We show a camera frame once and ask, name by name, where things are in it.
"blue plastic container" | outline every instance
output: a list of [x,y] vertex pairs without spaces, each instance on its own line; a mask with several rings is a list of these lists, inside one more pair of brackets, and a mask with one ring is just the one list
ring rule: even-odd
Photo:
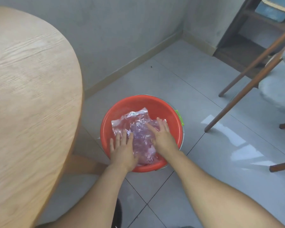
[[[285,0],[267,0],[267,1],[274,3],[278,6],[285,7]],[[268,18],[271,18],[273,20],[276,20],[278,22],[282,22],[285,20],[285,11],[267,5],[263,1],[259,3],[255,12],[263,16],[266,16]]]

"crumpled plastic wrap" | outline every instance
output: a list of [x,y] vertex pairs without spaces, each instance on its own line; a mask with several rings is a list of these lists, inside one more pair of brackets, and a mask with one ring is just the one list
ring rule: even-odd
[[157,162],[158,156],[152,144],[154,134],[148,129],[146,123],[160,129],[158,122],[153,121],[148,114],[146,108],[137,112],[129,112],[123,115],[120,119],[111,121],[114,135],[122,134],[122,130],[126,130],[128,136],[133,132],[133,152],[135,157],[139,157],[138,164],[145,165]]

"green handle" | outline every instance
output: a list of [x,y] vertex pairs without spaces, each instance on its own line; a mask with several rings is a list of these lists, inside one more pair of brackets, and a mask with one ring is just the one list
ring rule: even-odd
[[184,124],[183,119],[181,118],[180,113],[178,112],[178,110],[177,110],[177,109],[175,110],[175,112],[176,112],[176,114],[178,115],[178,117],[179,117],[179,119],[180,119],[180,121],[181,121],[181,125],[182,125],[182,126],[184,126],[185,124]]

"chair seat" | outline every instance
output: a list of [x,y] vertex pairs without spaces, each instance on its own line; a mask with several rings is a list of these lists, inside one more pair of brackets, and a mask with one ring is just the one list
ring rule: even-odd
[[261,96],[285,113],[285,61],[281,61],[259,83]]

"beige baseboard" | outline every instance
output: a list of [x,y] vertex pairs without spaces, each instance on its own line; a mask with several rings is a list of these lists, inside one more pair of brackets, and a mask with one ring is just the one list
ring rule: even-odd
[[192,34],[190,34],[186,30],[183,31],[182,39],[188,42],[189,44],[194,45],[196,48],[198,48],[199,50],[203,51],[204,53],[210,56],[212,56],[217,49],[216,47],[213,47],[207,42],[194,37]]
[[136,68],[140,64],[144,63],[145,61],[147,61],[151,57],[158,54],[163,49],[167,48],[168,46],[170,46],[171,44],[176,42],[178,39],[181,38],[182,34],[183,34],[183,31],[181,30],[181,31],[171,35],[170,37],[168,37],[167,39],[165,39],[164,41],[162,41],[161,43],[159,43],[158,45],[156,45],[155,47],[150,49],[148,52],[146,52],[142,56],[130,61],[125,66],[116,70],[115,72],[113,72],[112,74],[107,76],[105,79],[101,80],[97,84],[93,85],[91,88],[84,91],[85,99],[91,97],[96,92],[102,90],[103,88],[105,88],[106,86],[108,86],[109,84],[114,82],[115,80],[119,79],[120,77],[122,77],[126,73],[130,72],[131,70],[133,70],[134,68]]

